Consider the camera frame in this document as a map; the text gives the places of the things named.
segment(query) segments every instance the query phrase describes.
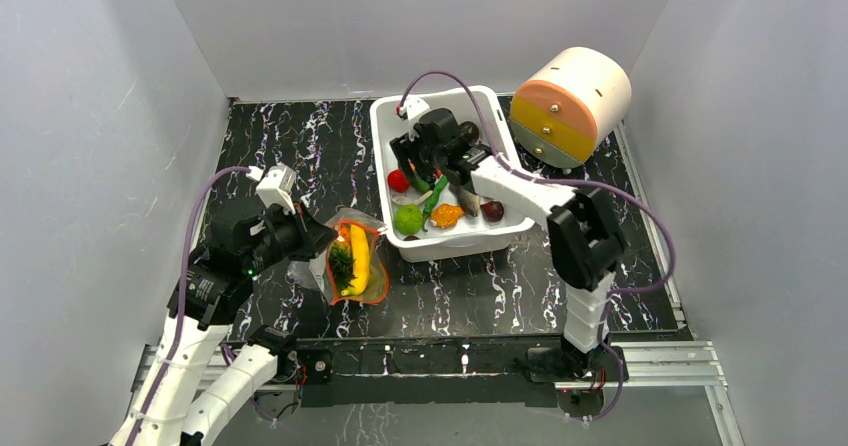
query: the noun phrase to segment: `black marble surface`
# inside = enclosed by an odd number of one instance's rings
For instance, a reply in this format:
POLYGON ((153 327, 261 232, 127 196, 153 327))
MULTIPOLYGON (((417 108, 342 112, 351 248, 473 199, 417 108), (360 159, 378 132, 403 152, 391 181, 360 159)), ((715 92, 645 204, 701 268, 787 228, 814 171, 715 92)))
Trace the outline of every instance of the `black marble surface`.
MULTIPOLYGON (((509 98, 501 99, 508 114, 509 98)), ((285 163, 298 174, 297 193, 319 221, 340 205, 380 218, 380 199, 371 148, 371 101, 241 104, 231 110, 219 168, 267 167, 285 163)), ((551 176, 521 147, 524 166, 551 176)), ((568 177, 593 179, 632 192, 621 152, 610 136, 587 162, 568 177)), ((222 180, 213 190, 206 221, 226 198, 253 194, 244 176, 222 180)), ((616 286, 644 286, 659 274, 657 261, 638 212, 616 199, 629 248, 616 286)), ((415 337, 557 332, 565 321, 565 288, 553 270, 547 236, 538 227, 508 249, 430 263, 404 262, 388 241, 378 248, 391 290, 380 304, 344 301, 330 307, 317 292, 301 288, 286 275, 286 265, 270 268, 256 280, 242 307, 231 339, 244 339, 261 324, 294 331, 300 337, 415 337)), ((612 330, 675 330, 664 293, 614 299, 612 330)))

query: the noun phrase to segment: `clear plastic bag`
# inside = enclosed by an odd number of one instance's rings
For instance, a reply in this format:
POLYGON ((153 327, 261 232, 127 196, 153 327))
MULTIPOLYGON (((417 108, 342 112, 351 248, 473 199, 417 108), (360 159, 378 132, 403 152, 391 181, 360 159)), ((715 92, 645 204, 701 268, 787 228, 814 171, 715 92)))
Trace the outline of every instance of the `clear plastic bag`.
POLYGON ((326 251, 308 263, 292 261, 288 270, 291 278, 304 288, 321 291, 330 305, 343 299, 366 304, 382 301, 389 292, 389 276, 377 254, 377 239, 384 234, 385 223, 361 211, 342 208, 325 224, 339 231, 339 239, 333 241, 326 251), (351 238, 353 228, 359 228, 360 231, 359 234, 355 234, 357 237, 355 241, 351 238), (334 274, 331 263, 336 265, 337 270, 345 269, 344 266, 348 262, 351 262, 352 266, 357 266, 355 262, 365 254, 368 256, 366 279, 356 278, 352 271, 336 271, 334 274), (337 278, 341 281, 350 278, 351 281, 338 284, 337 278), (363 281, 364 290, 361 292, 349 290, 351 294, 342 296, 342 291, 345 289, 349 287, 355 289, 351 283, 361 287, 363 281))

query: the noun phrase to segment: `cylindrical container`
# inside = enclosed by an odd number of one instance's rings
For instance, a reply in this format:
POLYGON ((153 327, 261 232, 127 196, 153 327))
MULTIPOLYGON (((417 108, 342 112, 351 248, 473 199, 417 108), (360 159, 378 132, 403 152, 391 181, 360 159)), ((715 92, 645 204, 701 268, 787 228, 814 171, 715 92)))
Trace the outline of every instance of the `cylindrical container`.
POLYGON ((630 96, 630 80, 615 61, 589 48, 569 48, 515 92, 513 134, 545 163, 574 168, 624 118, 630 96))

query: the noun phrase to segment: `red fruit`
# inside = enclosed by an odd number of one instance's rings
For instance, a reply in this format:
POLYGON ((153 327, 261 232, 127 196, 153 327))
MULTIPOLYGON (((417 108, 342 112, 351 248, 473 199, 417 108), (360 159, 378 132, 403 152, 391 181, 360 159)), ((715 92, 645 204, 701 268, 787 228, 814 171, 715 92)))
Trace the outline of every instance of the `red fruit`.
POLYGON ((483 216, 486 217, 486 221, 490 223, 497 223, 503 219, 504 209, 503 204, 500 201, 490 201, 486 204, 482 204, 480 205, 480 210, 483 211, 483 216))
POLYGON ((396 169, 389 173, 389 187, 398 193, 405 193, 407 189, 409 189, 409 181, 406 180, 406 176, 403 175, 403 172, 399 169, 396 169))

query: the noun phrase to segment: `white basket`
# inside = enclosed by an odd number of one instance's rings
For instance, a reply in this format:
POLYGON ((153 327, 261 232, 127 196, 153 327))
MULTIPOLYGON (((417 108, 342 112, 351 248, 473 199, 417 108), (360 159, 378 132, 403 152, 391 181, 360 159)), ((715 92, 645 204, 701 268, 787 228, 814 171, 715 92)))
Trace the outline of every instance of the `white basket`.
MULTIPOLYGON (((497 95, 485 86, 471 86, 470 89, 488 123, 495 125, 499 135, 498 140, 501 142, 498 145, 499 148, 507 158, 518 163, 518 152, 510 137, 497 95)), ((478 125, 480 123, 474 106, 462 88, 417 96, 426 101, 431 109, 450 109, 460 123, 464 121, 472 121, 478 125)), ((420 238, 418 241, 404 241, 406 235, 398 233, 394 228, 392 220, 397 206, 389 198, 390 190, 386 183, 388 173, 397 169, 397 160, 392 154, 389 141, 409 130, 408 122, 398 118, 395 113, 400 98, 400 96, 381 98, 371 105, 371 137, 374 140, 380 206, 383 211, 383 221, 388 226, 386 237, 393 246, 398 248, 403 259, 415 263, 498 251, 509 246, 516 235, 533 226, 533 220, 507 207, 503 219, 494 224, 486 222, 482 214, 477 218, 465 215, 453 228, 442 230, 428 225, 428 232, 421 231, 416 234, 420 238)), ((485 142, 482 126, 480 135, 485 142)), ((413 188, 410 188, 410 192, 407 193, 410 197, 416 194, 412 190, 413 188)), ((458 204, 458 201, 448 188, 445 188, 439 198, 439 204, 441 203, 458 204)))

